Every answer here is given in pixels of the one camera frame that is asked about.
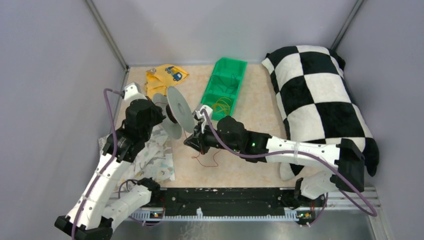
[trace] truck graphic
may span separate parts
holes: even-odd
[[[174,66],[165,68],[165,71],[172,75],[174,81],[180,81],[183,78],[181,72],[179,72]]]

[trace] gray floor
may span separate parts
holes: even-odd
[[[326,211],[311,228],[293,222],[163,222],[141,227],[123,222],[113,240],[375,240],[363,213]]]

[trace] yellow cord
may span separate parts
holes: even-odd
[[[218,99],[213,105],[212,105],[212,109],[215,113],[220,113],[220,112],[224,112],[225,115],[230,115],[230,111],[231,111],[231,106],[230,104],[233,101],[228,98],[228,97],[221,97],[220,99]]]

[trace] cloth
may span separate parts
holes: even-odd
[[[266,55],[287,138],[314,144],[352,140],[374,176],[379,149],[344,79],[345,61],[321,46],[287,46]],[[303,166],[290,165],[294,175]]]
[[[108,136],[98,139],[100,154],[105,146]],[[145,147],[135,157],[134,162],[124,172],[118,181],[115,191],[128,179],[140,180],[143,178],[153,178],[157,183],[164,181],[175,181],[174,161],[171,148],[171,138],[160,126],[154,126],[150,140],[145,143]],[[127,190],[131,190],[132,184],[128,183]]]
[[[184,81],[189,75],[182,67],[164,64],[146,71],[146,84],[144,90],[149,98],[159,93],[167,95],[167,88]]]

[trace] metal post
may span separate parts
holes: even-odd
[[[93,0],[84,0],[84,2],[87,4],[87,7],[90,10],[91,15],[93,16],[95,22],[97,23],[98,28],[100,29],[100,32],[102,33],[104,39],[106,40],[107,44],[109,45],[110,50],[112,50],[113,54],[115,55],[116,59],[119,61],[122,68],[125,71],[127,71],[128,70],[128,64],[125,62],[124,57],[121,54],[121,51],[119,50],[117,44],[115,43],[114,39],[112,38],[112,35],[109,32],[108,28],[106,27],[106,24],[103,21],[102,17],[100,16],[100,13],[97,10]]]
[[[335,37],[334,42],[331,45],[331,49],[336,51],[339,47],[340,42],[342,41],[343,37],[345,36],[346,30],[348,30],[349,26],[351,25],[352,20],[358,13],[359,9],[361,8],[362,4],[365,2],[365,0],[357,0],[355,5],[353,6],[352,10],[350,11],[349,15],[347,16],[346,21],[344,22],[343,26],[341,27],[340,31],[338,32],[337,37]]]

